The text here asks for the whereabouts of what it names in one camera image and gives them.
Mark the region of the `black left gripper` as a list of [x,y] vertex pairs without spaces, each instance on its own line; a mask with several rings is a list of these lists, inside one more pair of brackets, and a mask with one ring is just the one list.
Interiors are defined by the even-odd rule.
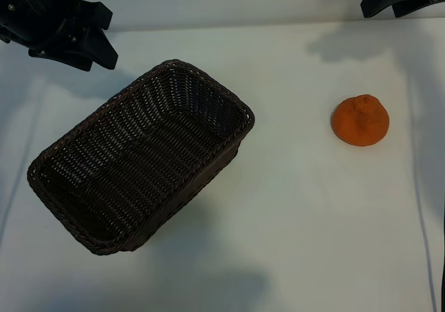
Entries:
[[84,0],[1,0],[1,41],[89,72],[92,62],[115,69],[118,53],[104,34],[113,13]]

